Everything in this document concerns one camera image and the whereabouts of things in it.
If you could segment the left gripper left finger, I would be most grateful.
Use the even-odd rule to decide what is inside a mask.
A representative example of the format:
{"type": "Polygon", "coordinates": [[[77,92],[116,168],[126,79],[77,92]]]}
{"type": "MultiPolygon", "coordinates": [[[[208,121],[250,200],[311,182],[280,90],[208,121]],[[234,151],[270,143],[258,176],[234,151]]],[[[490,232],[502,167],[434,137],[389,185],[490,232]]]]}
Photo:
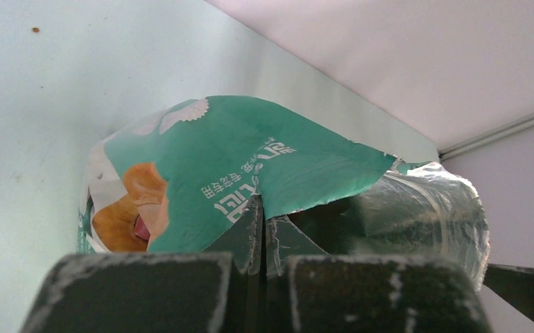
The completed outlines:
{"type": "Polygon", "coordinates": [[[67,255],[23,332],[263,332],[259,196],[199,253],[67,255]]]}

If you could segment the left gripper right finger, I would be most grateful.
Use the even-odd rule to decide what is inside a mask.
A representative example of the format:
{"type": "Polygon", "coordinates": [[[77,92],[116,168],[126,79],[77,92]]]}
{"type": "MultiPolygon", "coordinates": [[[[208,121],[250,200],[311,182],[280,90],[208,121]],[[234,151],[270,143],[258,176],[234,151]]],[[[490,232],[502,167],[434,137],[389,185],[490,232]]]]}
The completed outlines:
{"type": "Polygon", "coordinates": [[[268,332],[489,332],[459,265],[433,255],[328,255],[266,222],[268,332]]]}

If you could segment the green dog food bag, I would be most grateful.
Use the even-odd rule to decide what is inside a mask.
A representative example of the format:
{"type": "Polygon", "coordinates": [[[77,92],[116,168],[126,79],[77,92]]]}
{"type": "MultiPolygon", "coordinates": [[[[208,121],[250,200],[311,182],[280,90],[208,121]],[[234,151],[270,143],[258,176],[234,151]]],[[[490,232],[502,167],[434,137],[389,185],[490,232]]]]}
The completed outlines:
{"type": "Polygon", "coordinates": [[[281,105],[208,96],[148,115],[89,152],[78,252],[204,250],[262,199],[319,249],[433,253],[475,290],[490,255],[472,183],[438,162],[407,163],[281,105]]]}

